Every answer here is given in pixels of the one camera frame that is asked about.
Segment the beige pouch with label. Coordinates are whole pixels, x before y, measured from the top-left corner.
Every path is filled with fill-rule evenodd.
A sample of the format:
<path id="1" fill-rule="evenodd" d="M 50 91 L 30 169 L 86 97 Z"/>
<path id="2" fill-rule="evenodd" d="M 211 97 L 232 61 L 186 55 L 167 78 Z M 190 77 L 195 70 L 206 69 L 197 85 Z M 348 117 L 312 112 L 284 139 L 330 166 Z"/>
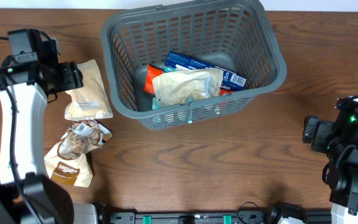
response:
<path id="1" fill-rule="evenodd" d="M 78 69 L 83 75 L 84 86 L 66 91 L 71 96 L 71 103 L 65 109 L 65 119 L 79 121 L 112 118 L 113 113 L 96 60 L 81 63 Z"/>

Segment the orange cracker sleeve pack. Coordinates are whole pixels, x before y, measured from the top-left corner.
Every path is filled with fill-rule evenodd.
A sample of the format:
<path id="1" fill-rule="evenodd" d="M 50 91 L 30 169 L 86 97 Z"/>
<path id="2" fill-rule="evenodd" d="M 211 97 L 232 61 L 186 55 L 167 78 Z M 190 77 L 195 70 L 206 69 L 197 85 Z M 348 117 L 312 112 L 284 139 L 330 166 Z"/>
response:
<path id="1" fill-rule="evenodd" d="M 143 87 L 143 91 L 144 92 L 147 92 L 147 93 L 150 93 L 150 94 L 152 94 L 152 95 L 154 95 L 155 94 L 155 92 L 154 92 L 154 87 L 153 87 L 153 83 L 152 83 L 152 80 L 155 78 L 155 77 L 157 77 L 157 76 L 159 76 L 159 75 L 161 75 L 161 74 L 163 74 L 164 73 L 164 71 L 163 70 L 161 70 L 161 69 L 159 69 L 159 68 L 156 68 L 156 67 L 154 67 L 153 65 L 151 65 L 151 64 L 148 64 L 147 65 L 147 75 L 146 75 L 146 78 L 145 78 L 145 85 L 144 85 L 144 87 Z M 230 93 L 232 93 L 233 92 L 233 90 L 229 90 L 229 88 L 228 87 L 221 87 L 221 91 L 220 91 L 220 95 L 223 95 L 223 94 L 230 94 Z"/>

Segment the tissue multipack blue side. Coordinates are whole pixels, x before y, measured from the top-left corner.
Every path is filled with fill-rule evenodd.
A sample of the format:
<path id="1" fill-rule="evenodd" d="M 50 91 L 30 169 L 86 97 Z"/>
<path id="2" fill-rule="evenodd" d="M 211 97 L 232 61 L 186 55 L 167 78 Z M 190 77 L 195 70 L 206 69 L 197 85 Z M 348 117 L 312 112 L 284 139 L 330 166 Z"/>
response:
<path id="1" fill-rule="evenodd" d="M 168 56 L 165 60 L 164 72 L 175 72 L 179 70 L 197 70 L 204 68 L 218 68 L 223 71 L 223 81 L 221 87 L 228 87 L 229 90 L 233 91 L 242 91 L 245 87 L 246 79 L 239 76 L 235 72 L 172 51 L 168 53 Z"/>

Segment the beige paper pouch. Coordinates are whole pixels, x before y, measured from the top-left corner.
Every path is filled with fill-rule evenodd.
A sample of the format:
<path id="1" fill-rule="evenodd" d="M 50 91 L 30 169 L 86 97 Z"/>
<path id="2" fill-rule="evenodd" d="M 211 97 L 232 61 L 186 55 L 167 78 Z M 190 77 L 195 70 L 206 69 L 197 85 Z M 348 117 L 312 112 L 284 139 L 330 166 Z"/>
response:
<path id="1" fill-rule="evenodd" d="M 218 68 L 179 70 L 152 79 L 161 107 L 219 96 L 223 71 Z"/>

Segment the teal snack packet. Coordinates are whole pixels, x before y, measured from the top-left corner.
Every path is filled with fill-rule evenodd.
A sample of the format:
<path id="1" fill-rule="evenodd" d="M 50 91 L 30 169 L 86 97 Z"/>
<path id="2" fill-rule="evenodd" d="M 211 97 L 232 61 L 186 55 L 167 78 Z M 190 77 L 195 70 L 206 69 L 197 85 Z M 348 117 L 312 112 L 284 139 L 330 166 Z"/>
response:
<path id="1" fill-rule="evenodd" d="M 188 103 L 191 103 L 194 100 L 194 98 L 191 96 L 186 101 Z M 152 109 L 157 110 L 160 108 L 160 102 L 156 99 L 156 97 L 152 98 Z"/>

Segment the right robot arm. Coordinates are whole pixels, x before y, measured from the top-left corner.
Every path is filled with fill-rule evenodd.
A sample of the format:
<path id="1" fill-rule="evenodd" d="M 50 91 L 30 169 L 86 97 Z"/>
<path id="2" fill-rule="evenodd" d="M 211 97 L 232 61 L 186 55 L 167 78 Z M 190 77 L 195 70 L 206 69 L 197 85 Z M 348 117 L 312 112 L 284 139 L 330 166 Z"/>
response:
<path id="1" fill-rule="evenodd" d="M 333 223 L 358 223 L 358 95 L 337 100 L 335 121 L 308 115 L 302 141 L 325 154 L 323 182 L 331 189 Z"/>

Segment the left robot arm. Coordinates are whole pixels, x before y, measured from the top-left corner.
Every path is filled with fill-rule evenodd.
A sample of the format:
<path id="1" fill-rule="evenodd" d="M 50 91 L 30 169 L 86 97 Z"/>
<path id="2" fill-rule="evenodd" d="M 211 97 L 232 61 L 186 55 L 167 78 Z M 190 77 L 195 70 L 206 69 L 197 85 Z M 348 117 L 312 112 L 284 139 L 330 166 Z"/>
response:
<path id="1" fill-rule="evenodd" d="M 0 223 L 97 223 L 93 204 L 75 203 L 45 168 L 48 96 L 83 86 L 75 62 L 0 67 Z"/>

